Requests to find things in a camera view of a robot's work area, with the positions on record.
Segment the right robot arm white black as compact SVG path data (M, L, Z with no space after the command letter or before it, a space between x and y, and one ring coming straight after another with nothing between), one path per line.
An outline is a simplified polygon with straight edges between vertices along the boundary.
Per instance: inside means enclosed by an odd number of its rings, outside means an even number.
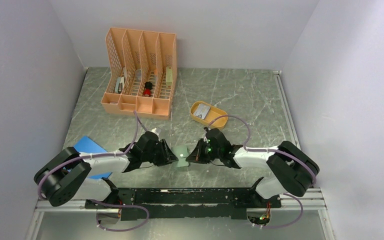
M320 172L319 166L290 141L266 148L246 147L230 143L217 128L208 130L186 158L196 164L210 164L214 160L228 168L261 168L270 172L250 188L249 199L255 207L285 193L302 197L316 183Z

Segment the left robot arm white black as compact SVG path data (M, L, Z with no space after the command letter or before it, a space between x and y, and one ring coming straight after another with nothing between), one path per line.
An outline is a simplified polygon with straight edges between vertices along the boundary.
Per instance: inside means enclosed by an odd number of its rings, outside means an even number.
M143 163L160 167L178 161L164 139L146 131L140 138L114 152L81 153L67 147L42 167L35 175L38 195L53 207L70 200L89 200L112 208L123 201L119 190L108 178L92 176L112 173L128 173L140 169Z

